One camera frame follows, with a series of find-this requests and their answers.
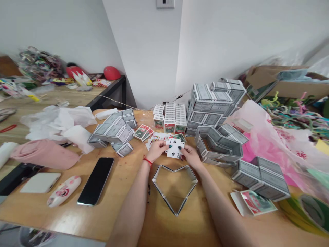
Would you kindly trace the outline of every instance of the phone screen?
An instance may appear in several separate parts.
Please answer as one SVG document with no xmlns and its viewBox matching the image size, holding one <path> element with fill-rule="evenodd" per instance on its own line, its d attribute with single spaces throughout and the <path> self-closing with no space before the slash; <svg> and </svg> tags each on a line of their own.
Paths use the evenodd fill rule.
<svg viewBox="0 0 329 247">
<path fill-rule="evenodd" d="M 81 195 L 78 199 L 80 205 L 96 205 L 102 193 L 105 182 L 110 174 L 114 159 L 100 158 L 95 165 Z"/>
</svg>

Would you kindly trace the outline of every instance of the light switch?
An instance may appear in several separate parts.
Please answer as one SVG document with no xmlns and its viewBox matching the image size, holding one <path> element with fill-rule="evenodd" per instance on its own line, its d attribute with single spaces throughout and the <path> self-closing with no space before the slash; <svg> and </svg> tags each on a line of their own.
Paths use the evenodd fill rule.
<svg viewBox="0 0 329 247">
<path fill-rule="evenodd" d="M 157 1 L 157 8 L 175 8 L 175 0 L 156 0 Z"/>
</svg>

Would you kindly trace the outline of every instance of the wooden table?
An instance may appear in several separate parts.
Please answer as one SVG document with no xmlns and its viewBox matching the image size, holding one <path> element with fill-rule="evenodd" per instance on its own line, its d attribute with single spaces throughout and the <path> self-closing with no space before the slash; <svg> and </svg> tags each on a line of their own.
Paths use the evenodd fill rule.
<svg viewBox="0 0 329 247">
<path fill-rule="evenodd" d="M 152 121 L 152 112 L 136 111 L 135 117 L 139 125 L 145 124 L 157 131 Z M 95 126 L 89 126 L 87 129 L 92 132 Z M 193 137 L 187 137 L 187 142 L 195 146 Z M 82 184 L 59 207 L 49 208 L 46 205 L 47 199 L 55 189 L 47 194 L 21 194 L 19 191 L 22 185 L 19 186 L 0 205 L 0 220 L 107 241 L 123 200 L 139 169 L 142 155 L 147 153 L 145 144 L 139 140 L 133 139 L 130 143 L 134 150 L 125 158 L 120 158 L 109 146 L 93 150 L 88 155 L 82 156 L 81 160 L 71 169 L 60 171 L 62 176 L 54 187 L 73 175 L 80 175 Z M 69 147 L 69 149 L 78 152 L 77 148 Z M 83 186 L 100 157 L 115 157 L 115 163 L 99 204 L 94 207 L 77 205 L 76 202 Z M 197 184 L 181 213 L 176 217 L 151 182 L 159 164 L 176 169 L 186 165 L 187 162 L 162 155 L 152 166 L 149 178 L 151 187 L 149 205 L 138 245 L 219 246 L 220 241 L 201 183 Z M 232 202 L 232 207 L 235 207 L 230 192 L 233 189 L 240 190 L 242 187 L 234 183 L 224 169 L 209 164 L 205 164 L 205 167 L 227 199 Z M 48 169 L 48 171 L 57 172 L 53 169 Z M 290 190 L 298 192 L 298 189 L 294 187 L 290 187 Z M 299 229 L 285 217 L 281 210 L 255 218 L 243 218 L 243 223 L 249 233 L 259 240 L 260 246 L 329 246 L 329 238 Z"/>
</svg>

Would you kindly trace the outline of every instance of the table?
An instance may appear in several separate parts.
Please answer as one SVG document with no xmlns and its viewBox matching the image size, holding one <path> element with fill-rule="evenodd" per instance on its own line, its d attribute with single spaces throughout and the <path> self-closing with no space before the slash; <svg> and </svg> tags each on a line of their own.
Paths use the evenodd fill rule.
<svg viewBox="0 0 329 247">
<path fill-rule="evenodd" d="M 0 123 L 0 130 L 12 124 L 17 124 L 17 127 L 5 132 L 0 133 L 0 145 L 4 142 L 16 142 L 24 144 L 28 140 L 25 136 L 29 134 L 29 128 L 20 123 L 20 118 L 28 114 L 34 114 L 42 111 L 45 107 L 58 104 L 59 100 L 68 101 L 69 108 L 77 106 L 88 106 L 92 111 L 96 109 L 104 109 L 102 104 L 108 100 L 105 97 L 98 96 L 104 95 L 110 97 L 111 94 L 122 85 L 122 102 L 126 104 L 126 76 L 123 75 L 120 79 L 111 81 L 111 85 L 107 88 L 93 87 L 89 92 L 78 92 L 75 89 L 69 89 L 66 86 L 57 86 L 53 91 L 47 92 L 47 96 L 43 97 L 40 102 L 35 102 L 30 98 L 15 99 L 11 98 L 0 102 L 0 109 L 8 107 L 16 107 L 17 112 L 11 115 L 7 120 Z"/>
<path fill-rule="evenodd" d="M 145 124 L 158 131 L 152 123 L 151 111 L 135 111 L 135 117 L 138 125 Z M 88 126 L 87 130 L 92 132 L 95 127 L 95 125 Z M 193 137 L 186 139 L 188 144 L 195 146 Z M 134 150 L 124 158 L 120 158 L 110 146 L 94 149 L 88 155 L 83 155 L 81 160 L 71 169 L 60 171 L 62 176 L 55 187 L 73 175 L 80 175 L 82 183 L 70 198 L 59 207 L 49 208 L 46 205 L 46 201 L 54 189 L 47 194 L 21 194 L 19 191 L 22 185 L 20 185 L 0 205 L 0 220 L 107 241 L 123 200 L 139 169 L 142 156 L 147 153 L 145 144 L 139 140 L 133 139 L 130 144 Z M 77 148 L 68 148 L 78 152 Z M 100 157 L 114 157 L 115 163 L 99 204 L 94 207 L 77 205 L 76 202 L 83 186 Z M 138 245 L 219 246 L 220 241 L 212 222 L 201 182 L 199 181 L 181 213 L 176 217 L 151 182 L 151 178 L 160 164 L 171 169 L 177 169 L 186 165 L 187 162 L 169 159 L 165 155 L 154 162 L 149 178 L 149 204 Z M 233 189 L 240 190 L 242 187 L 234 183 L 224 169 L 209 164 L 205 164 L 205 167 L 227 199 L 234 205 L 230 192 Z M 46 171 L 58 172 L 54 169 L 47 169 Z M 294 187 L 290 187 L 290 190 L 291 192 L 299 191 Z M 259 240 L 260 246 L 329 246 L 329 238 L 323 238 L 299 229 L 287 219 L 281 210 L 255 218 L 243 218 L 243 223 L 250 234 Z"/>
</svg>

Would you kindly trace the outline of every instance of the heart-shaped card structure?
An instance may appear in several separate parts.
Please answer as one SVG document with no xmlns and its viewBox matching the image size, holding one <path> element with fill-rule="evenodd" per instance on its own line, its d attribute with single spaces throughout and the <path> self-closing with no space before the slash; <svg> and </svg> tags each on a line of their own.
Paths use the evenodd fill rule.
<svg viewBox="0 0 329 247">
<path fill-rule="evenodd" d="M 152 182 L 169 209 L 178 216 L 198 180 L 188 165 L 177 170 L 160 165 Z"/>
</svg>

